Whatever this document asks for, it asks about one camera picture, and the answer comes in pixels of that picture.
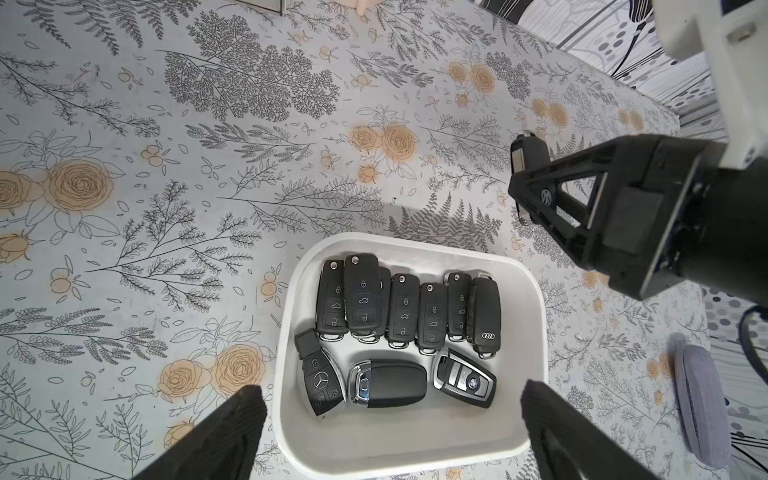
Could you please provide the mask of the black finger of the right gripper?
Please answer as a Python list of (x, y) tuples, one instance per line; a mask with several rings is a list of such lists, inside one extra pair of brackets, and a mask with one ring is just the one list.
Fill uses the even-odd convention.
[(619, 267), (624, 254), (604, 243), (613, 196), (613, 166), (622, 139), (614, 139), (553, 161), (532, 173), (547, 189), (544, 204), (528, 206), (554, 242), (579, 267)]

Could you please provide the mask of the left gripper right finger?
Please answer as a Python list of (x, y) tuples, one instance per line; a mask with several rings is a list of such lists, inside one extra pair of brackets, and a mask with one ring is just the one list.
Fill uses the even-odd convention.
[(543, 479), (655, 477), (547, 384), (527, 381), (521, 407)]

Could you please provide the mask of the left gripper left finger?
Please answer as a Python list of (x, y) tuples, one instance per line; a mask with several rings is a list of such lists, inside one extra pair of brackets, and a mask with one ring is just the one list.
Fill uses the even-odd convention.
[(248, 479), (266, 419), (261, 387), (246, 385), (136, 477)]

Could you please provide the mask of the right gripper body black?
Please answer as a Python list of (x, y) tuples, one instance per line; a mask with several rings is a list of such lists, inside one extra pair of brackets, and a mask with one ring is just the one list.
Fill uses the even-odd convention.
[(722, 168), (724, 145), (621, 137), (606, 161), (592, 268), (648, 299), (689, 280), (767, 303), (767, 159)]

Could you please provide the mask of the black silver mercedes key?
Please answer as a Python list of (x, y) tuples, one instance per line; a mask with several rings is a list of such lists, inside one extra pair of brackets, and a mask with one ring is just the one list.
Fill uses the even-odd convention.
[(299, 355), (298, 386), (303, 400), (310, 413), (324, 419), (345, 404), (344, 377), (314, 329), (298, 333), (294, 344)]

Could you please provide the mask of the black car key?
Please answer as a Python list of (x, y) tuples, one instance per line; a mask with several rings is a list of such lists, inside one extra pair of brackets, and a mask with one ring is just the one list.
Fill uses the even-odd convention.
[(347, 256), (343, 282), (349, 332), (358, 339), (375, 337), (383, 320), (378, 258), (371, 253)]
[(419, 353), (435, 355), (445, 344), (447, 331), (448, 293), (441, 283), (420, 285), (416, 345)]
[(451, 342), (465, 339), (471, 276), (463, 271), (451, 271), (445, 276), (447, 287), (447, 335)]
[(315, 330), (321, 340), (337, 342), (348, 332), (344, 302), (344, 262), (326, 260), (318, 282)]
[(420, 298), (419, 279), (396, 273), (391, 279), (386, 338), (390, 348), (402, 350), (415, 340)]

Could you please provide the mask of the silver black bmw key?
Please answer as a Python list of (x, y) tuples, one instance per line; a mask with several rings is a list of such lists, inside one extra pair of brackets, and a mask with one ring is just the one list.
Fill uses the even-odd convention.
[(439, 392), (483, 409), (490, 408), (498, 384), (488, 369), (450, 348), (442, 349), (435, 356), (432, 382)]

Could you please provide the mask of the black car key audi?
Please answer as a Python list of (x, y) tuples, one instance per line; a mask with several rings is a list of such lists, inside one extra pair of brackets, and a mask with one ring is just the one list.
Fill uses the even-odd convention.
[(498, 285), (480, 275), (470, 284), (466, 338), (480, 359), (491, 359), (501, 348), (501, 301)]

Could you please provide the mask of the black key fob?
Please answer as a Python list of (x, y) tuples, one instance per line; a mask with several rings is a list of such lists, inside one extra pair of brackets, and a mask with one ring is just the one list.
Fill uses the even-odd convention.
[(370, 359), (350, 368), (347, 394), (353, 404), (366, 408), (394, 408), (421, 401), (427, 385), (427, 371), (418, 363)]

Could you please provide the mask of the black car key front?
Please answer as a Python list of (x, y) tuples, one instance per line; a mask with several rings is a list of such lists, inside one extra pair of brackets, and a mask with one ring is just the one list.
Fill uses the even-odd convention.
[(386, 338), (390, 348), (402, 350), (415, 340), (420, 298), (419, 279), (396, 273), (391, 279)]

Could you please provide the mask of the black car key vw back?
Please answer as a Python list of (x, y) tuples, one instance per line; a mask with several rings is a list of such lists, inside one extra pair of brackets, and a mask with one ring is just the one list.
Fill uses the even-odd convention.
[(510, 146), (512, 176), (508, 193), (516, 202), (517, 217), (521, 225), (536, 224), (528, 206), (534, 202), (544, 204), (541, 193), (547, 189), (536, 183), (532, 173), (550, 163), (546, 142), (530, 130), (523, 130)]

